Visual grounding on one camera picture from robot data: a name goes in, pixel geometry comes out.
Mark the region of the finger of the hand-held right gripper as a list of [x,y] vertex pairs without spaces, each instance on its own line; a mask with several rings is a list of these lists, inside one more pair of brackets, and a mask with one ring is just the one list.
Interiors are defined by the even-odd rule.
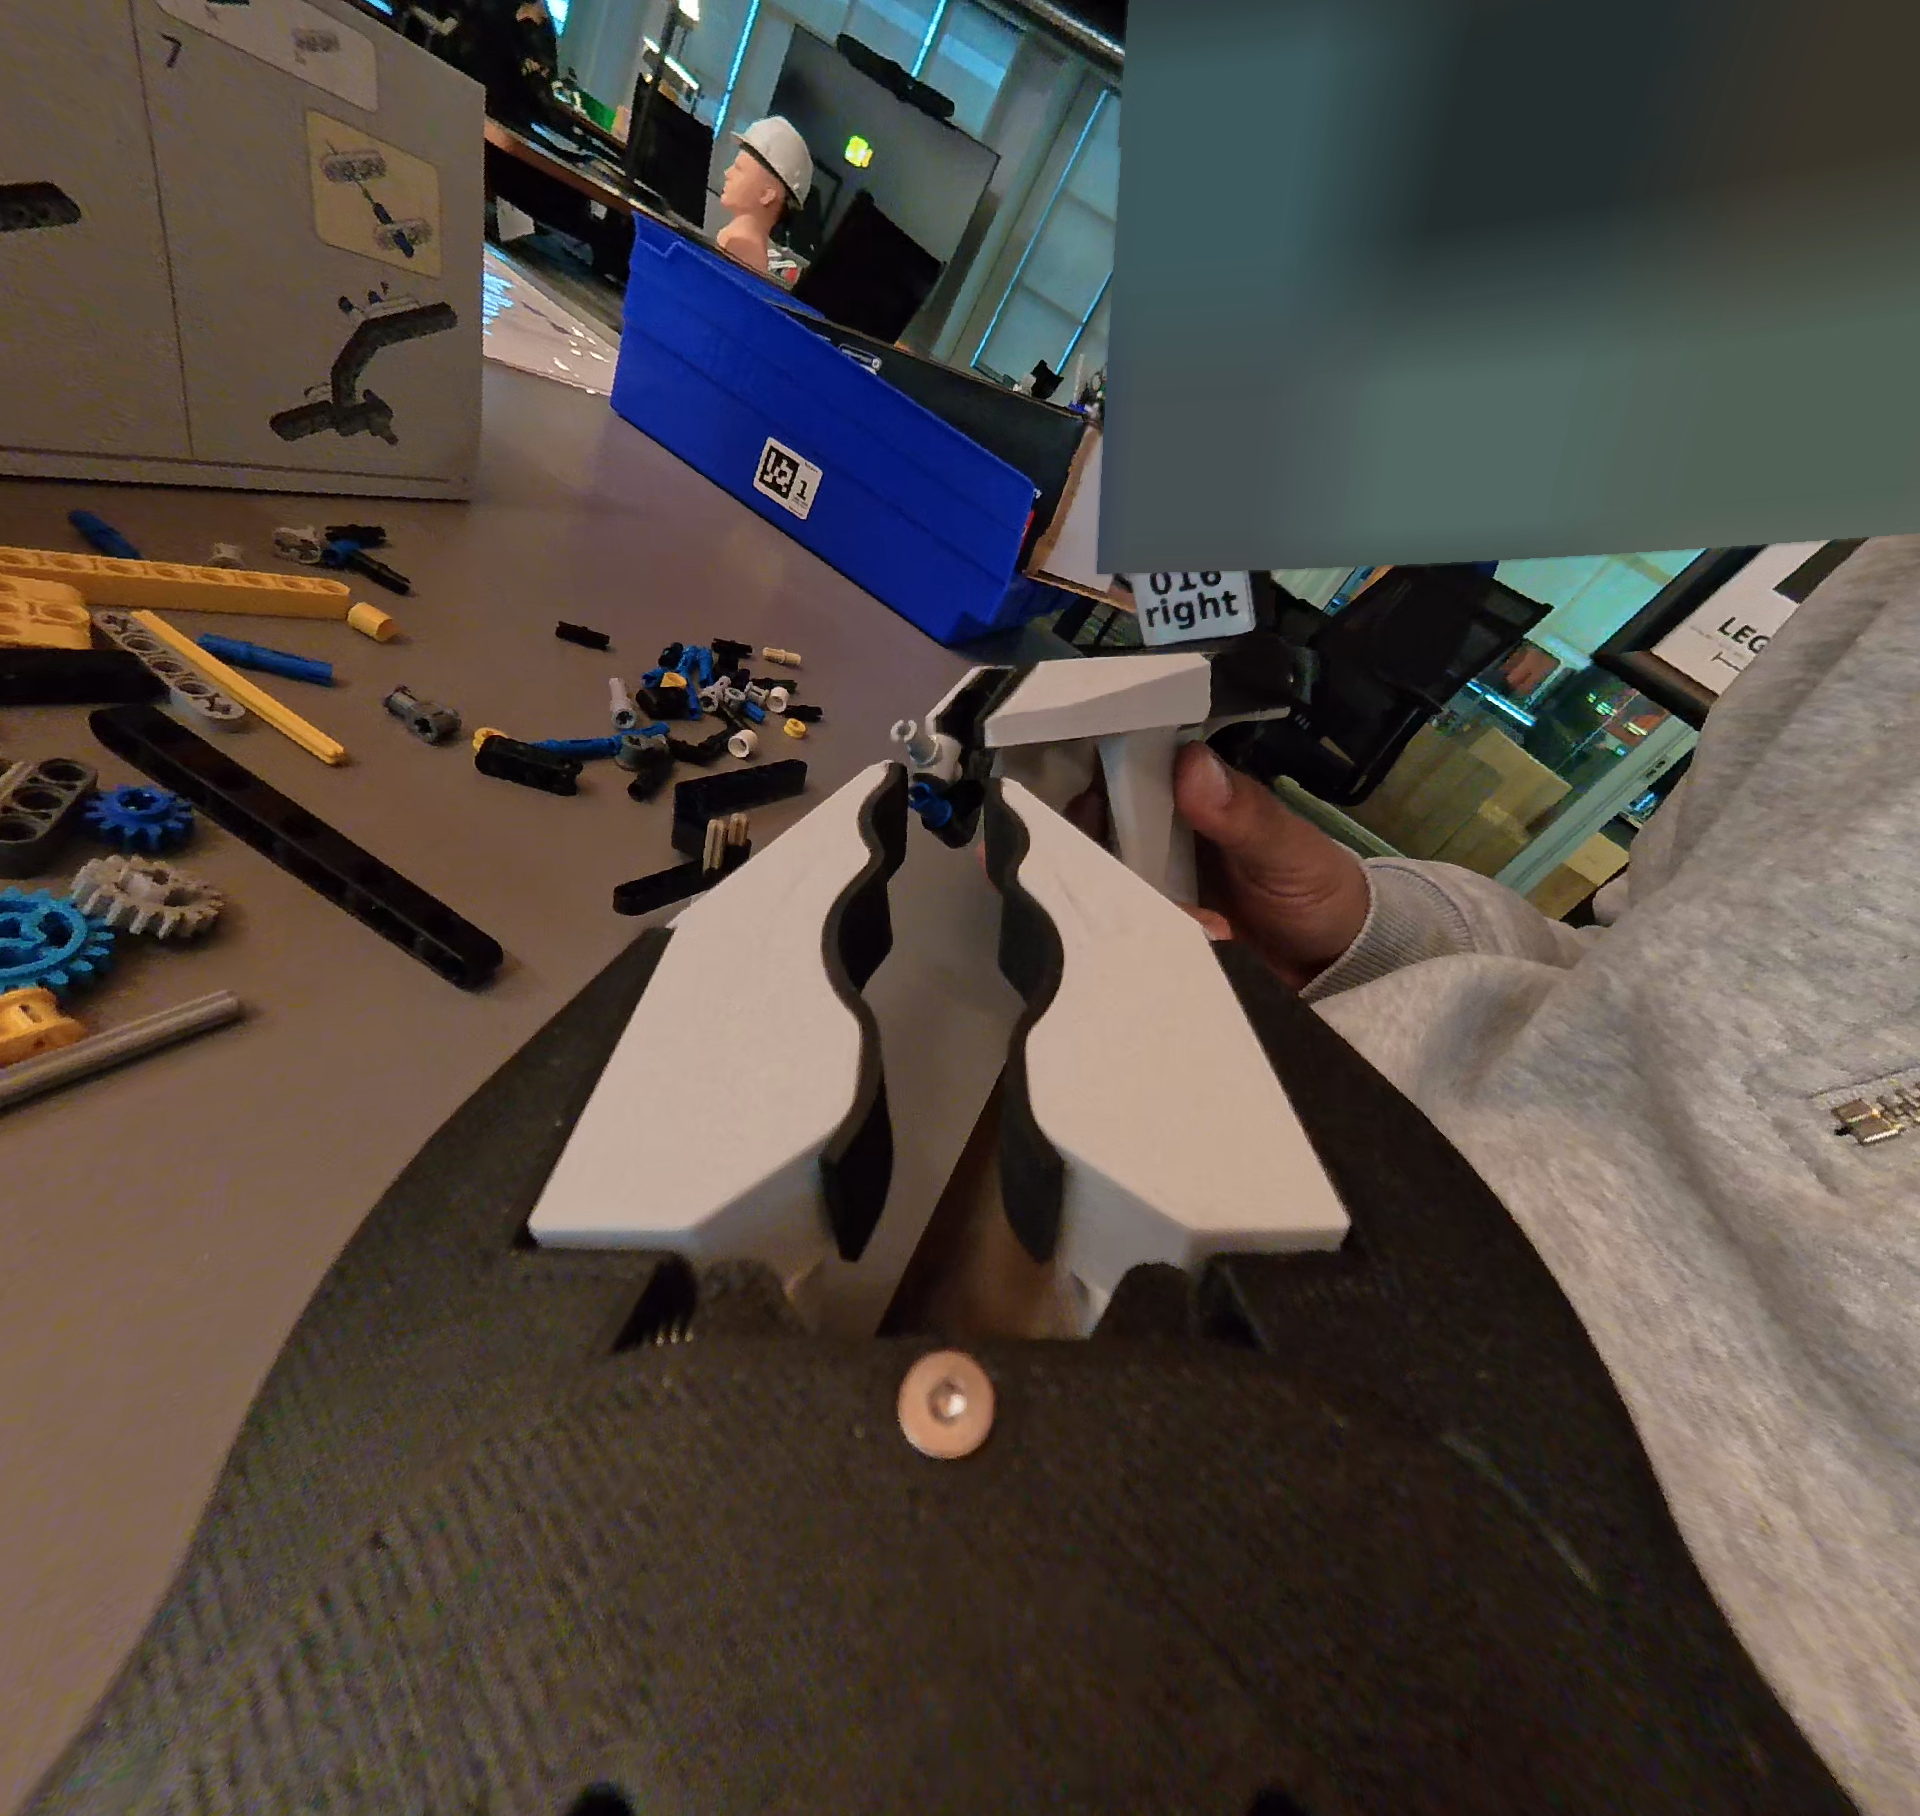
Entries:
[[1021,669],[972,669],[948,697],[927,714],[937,733],[961,737],[964,773],[985,791],[993,779],[993,748],[985,741],[985,721],[1017,687]]
[[982,721],[999,778],[1017,753],[1094,741],[1114,760],[1107,801],[1114,812],[1171,808],[1171,757],[1185,728],[1208,721],[1214,669],[1201,650],[1050,658],[1017,674]]

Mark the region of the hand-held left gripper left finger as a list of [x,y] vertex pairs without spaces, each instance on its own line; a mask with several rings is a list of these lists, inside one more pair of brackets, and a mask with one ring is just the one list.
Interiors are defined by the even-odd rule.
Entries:
[[527,1218],[540,1252],[761,1266],[802,1319],[874,1336],[895,1182],[879,1021],[911,779],[867,763],[684,914]]

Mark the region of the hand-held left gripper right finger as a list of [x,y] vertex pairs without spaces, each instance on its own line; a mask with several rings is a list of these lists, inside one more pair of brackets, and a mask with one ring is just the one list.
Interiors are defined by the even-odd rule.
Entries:
[[1017,779],[985,791],[1006,1057],[1003,1211],[1094,1329],[1137,1270],[1336,1252],[1339,1204],[1217,946]]

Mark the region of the small blue and grey lego assembly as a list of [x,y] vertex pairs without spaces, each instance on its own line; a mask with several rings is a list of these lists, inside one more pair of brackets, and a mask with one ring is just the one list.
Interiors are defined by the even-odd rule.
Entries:
[[907,805],[948,849],[968,849],[982,822],[982,785],[964,773],[961,737],[900,720],[888,741],[907,767]]

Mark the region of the person's right forearm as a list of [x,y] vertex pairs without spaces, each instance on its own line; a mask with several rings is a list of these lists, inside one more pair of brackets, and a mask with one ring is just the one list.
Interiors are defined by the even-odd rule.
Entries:
[[1630,899],[1620,867],[1596,899],[1589,922],[1549,919],[1522,894],[1437,860],[1362,860],[1367,911],[1355,938],[1304,987],[1308,1001],[1373,987],[1427,959],[1519,959],[1571,969]]

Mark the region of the pile of small lego pins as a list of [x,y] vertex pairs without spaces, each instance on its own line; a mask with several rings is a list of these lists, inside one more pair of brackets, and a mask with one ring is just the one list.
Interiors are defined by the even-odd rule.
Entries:
[[471,767],[495,785],[543,797],[578,797],[608,778],[626,797],[649,801],[682,778],[757,767],[805,741],[824,700],[802,686],[802,650],[744,638],[669,644],[649,669],[608,675],[604,728],[572,737],[517,737],[471,732]]

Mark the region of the long black lego beam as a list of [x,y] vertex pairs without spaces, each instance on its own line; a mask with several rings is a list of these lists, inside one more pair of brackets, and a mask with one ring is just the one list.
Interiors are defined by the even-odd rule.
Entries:
[[482,988],[502,972],[504,950],[493,933],[157,704],[103,704],[86,714],[86,728],[99,748],[181,793],[278,872],[453,988]]

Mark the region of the yellow lego axle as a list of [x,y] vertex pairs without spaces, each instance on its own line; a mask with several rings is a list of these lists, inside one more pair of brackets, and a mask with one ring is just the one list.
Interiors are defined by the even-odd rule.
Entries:
[[181,633],[171,620],[161,620],[148,610],[131,610],[131,616],[148,632],[168,650],[176,650],[200,680],[208,680],[218,691],[250,709],[257,721],[275,728],[289,741],[306,748],[314,760],[343,767],[351,763],[351,753],[328,737],[323,728],[264,691],[250,675],[239,669],[219,665],[204,646],[195,646],[188,633]]

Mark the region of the grey lego axle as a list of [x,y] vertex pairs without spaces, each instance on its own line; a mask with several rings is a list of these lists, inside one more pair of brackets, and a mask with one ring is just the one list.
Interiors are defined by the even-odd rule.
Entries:
[[157,1057],[176,1043],[211,1037],[248,1017],[248,1001],[229,988],[131,1017],[103,1037],[57,1043],[52,1054],[29,1057],[0,1074],[0,1110],[16,1110],[67,1087],[124,1068],[131,1059]]

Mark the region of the blue lego axle pin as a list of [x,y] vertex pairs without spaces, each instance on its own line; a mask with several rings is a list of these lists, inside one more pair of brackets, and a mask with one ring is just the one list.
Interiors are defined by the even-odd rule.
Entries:
[[267,675],[278,675],[278,680],[297,680],[297,686],[316,686],[316,687],[334,687],[336,674],[334,665],[325,658],[314,658],[314,656],[301,656],[301,650],[278,650],[278,646],[257,646],[257,644],[248,644],[248,638],[229,638],[229,633],[195,633],[195,646],[204,656],[211,656],[218,665],[227,669],[239,669],[239,674],[267,674]]

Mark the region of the pile of lego beams and gears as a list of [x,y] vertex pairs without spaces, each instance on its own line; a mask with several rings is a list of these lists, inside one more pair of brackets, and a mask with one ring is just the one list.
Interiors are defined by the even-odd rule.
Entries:
[[193,943],[227,894],[171,856],[193,805],[171,791],[99,791],[80,760],[4,763],[0,808],[0,1063],[73,1043],[67,999],[99,987],[134,938]]

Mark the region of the long yellow lego beam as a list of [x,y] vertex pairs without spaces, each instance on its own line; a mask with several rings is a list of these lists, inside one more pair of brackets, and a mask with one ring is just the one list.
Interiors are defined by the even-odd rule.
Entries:
[[0,576],[62,584],[83,606],[250,614],[283,620],[343,620],[354,593],[343,582],[148,563],[67,553],[0,548]]

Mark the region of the person's right hand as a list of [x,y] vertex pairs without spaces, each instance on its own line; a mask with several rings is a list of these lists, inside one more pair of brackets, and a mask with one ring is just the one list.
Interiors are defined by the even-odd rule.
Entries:
[[1193,836],[1193,919],[1261,956],[1289,988],[1309,988],[1367,922],[1355,850],[1294,812],[1269,785],[1185,741],[1171,805]]

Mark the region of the black office chair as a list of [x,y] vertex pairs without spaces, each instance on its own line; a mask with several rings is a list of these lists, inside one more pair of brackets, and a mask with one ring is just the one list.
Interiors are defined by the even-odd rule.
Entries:
[[1266,779],[1333,805],[1373,797],[1409,737],[1549,610],[1477,563],[1420,563],[1385,569],[1333,614],[1284,614],[1280,638],[1315,675],[1261,748]]

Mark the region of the short black beam with tan pins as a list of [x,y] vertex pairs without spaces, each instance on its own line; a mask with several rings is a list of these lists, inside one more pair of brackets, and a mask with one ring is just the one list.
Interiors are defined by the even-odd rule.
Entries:
[[751,812],[805,791],[805,760],[744,763],[672,791],[672,849],[694,885],[713,885],[751,856]]

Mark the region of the stack of cardboard boxes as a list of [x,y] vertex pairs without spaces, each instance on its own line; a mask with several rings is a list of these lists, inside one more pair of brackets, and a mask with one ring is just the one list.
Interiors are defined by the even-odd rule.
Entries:
[[1433,720],[1352,818],[1407,860],[1500,877],[1571,793],[1500,728]]

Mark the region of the large blue plastic bin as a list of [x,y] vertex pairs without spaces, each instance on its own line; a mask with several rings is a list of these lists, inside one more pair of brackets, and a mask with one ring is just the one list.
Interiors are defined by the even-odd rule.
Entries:
[[941,646],[1021,632],[1027,472],[704,244],[635,215],[608,403]]

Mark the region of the cardboard box with black lining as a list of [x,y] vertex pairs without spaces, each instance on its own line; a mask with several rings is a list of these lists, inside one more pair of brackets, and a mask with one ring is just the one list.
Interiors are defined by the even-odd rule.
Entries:
[[1098,569],[1100,407],[1037,399],[907,343],[886,345],[886,374],[1033,484],[1012,582],[1031,602],[1027,620],[1049,620],[1061,644],[1074,644],[1094,610],[1114,620],[1125,593]]

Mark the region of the white sign board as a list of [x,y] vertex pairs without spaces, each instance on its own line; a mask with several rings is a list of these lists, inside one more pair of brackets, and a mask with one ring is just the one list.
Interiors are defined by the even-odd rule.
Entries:
[[1698,700],[1709,704],[1858,553],[1863,538],[1757,548],[1723,584],[1702,593],[1658,633],[1647,658],[1664,675],[1698,687]]

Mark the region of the large black screen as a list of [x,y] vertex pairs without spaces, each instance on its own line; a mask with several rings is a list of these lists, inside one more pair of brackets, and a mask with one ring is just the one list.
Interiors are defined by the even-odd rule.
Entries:
[[[767,110],[814,155],[814,186],[790,220],[802,253],[794,297],[863,340],[897,343],[955,258],[999,155],[955,119],[895,102],[811,29],[794,29]],[[845,133],[874,141],[867,172],[844,164]]]

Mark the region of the mannequin head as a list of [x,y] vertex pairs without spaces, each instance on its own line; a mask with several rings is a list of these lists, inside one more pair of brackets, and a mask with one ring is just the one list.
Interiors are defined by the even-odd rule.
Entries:
[[757,159],[757,152],[740,147],[736,164],[721,177],[721,225],[718,250],[729,253],[740,268],[767,275],[770,231],[790,208],[783,180]]

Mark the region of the person's light sweatshirt torso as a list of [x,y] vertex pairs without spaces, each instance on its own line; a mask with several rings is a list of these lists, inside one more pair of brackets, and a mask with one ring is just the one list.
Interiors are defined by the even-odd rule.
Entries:
[[1920,1792],[1920,548],[1709,704],[1571,969],[1319,1013],[1460,1146],[1601,1353],[1691,1558],[1863,1811]]

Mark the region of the blue and black pin assembly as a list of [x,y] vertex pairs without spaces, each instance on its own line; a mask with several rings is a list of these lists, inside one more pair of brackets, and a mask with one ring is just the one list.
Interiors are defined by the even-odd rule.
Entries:
[[385,559],[385,525],[275,525],[272,548],[278,559],[328,570],[354,570],[392,598],[410,598],[415,582]]

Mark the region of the black computer monitor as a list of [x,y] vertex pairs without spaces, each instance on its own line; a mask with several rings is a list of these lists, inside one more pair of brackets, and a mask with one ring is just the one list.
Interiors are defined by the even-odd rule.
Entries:
[[621,141],[631,197],[665,215],[704,231],[711,164],[713,128],[672,102],[655,76],[638,76]]

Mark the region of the black video bar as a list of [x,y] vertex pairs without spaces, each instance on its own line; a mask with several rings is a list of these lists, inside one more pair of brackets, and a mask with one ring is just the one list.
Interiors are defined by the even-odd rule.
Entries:
[[897,60],[863,45],[853,32],[840,32],[836,51],[853,61],[856,76],[874,79],[895,102],[900,102],[900,105],[951,126],[955,102],[941,94],[937,86],[931,86],[924,76],[911,76]]

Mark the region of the white box with printed diagrams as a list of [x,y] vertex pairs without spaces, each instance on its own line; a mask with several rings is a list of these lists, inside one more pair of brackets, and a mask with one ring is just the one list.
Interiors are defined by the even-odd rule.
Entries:
[[4,475],[464,501],[482,94],[354,0],[0,0]]

